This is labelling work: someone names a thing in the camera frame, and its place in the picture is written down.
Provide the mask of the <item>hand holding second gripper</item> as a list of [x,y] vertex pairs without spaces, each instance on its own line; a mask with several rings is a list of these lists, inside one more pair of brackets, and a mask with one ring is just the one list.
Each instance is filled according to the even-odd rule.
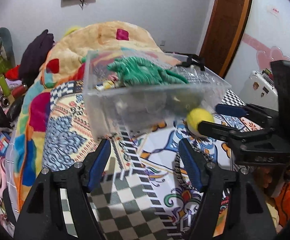
[[261,166],[253,172],[254,180],[264,193],[276,198],[282,188],[290,182],[290,165],[288,166]]

